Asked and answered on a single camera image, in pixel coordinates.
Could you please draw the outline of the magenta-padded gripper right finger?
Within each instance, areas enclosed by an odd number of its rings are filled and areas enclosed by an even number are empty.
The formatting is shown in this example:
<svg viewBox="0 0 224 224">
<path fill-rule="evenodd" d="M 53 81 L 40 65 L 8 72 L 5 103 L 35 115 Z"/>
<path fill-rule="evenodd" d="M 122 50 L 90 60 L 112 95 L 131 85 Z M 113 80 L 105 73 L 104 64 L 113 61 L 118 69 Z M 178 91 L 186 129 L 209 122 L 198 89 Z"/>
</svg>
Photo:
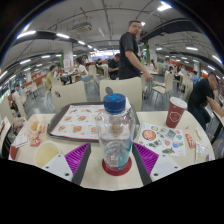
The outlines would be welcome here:
<svg viewBox="0 0 224 224">
<path fill-rule="evenodd" d="M 138 143 L 132 144 L 132 153 L 143 185 L 181 170 L 181 167 L 169 156 L 158 155 Z"/>
</svg>

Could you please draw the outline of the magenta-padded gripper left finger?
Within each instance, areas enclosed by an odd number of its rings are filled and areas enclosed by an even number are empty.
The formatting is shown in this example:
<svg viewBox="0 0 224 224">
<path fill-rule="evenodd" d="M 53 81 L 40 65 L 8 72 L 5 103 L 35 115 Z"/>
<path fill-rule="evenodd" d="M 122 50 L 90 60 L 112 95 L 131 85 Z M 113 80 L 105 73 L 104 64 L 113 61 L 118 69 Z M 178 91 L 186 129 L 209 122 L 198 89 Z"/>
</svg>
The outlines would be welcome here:
<svg viewBox="0 0 224 224">
<path fill-rule="evenodd" d="M 73 149 L 66 155 L 57 154 L 42 169 L 76 185 L 80 185 L 90 154 L 91 144 L 86 143 Z"/>
</svg>

